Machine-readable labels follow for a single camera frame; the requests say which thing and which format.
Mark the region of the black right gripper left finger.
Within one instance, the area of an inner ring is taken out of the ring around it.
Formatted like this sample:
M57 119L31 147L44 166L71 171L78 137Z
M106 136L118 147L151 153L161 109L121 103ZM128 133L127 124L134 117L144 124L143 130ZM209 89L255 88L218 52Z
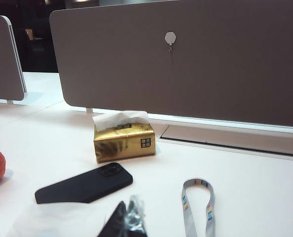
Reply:
M120 201L98 237L123 237L125 234L126 204Z

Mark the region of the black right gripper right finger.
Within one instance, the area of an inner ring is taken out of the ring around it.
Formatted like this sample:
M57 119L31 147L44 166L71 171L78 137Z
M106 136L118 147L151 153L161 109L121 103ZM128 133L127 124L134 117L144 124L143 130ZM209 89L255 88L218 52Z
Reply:
M146 237L144 202L132 195L126 211L126 237Z

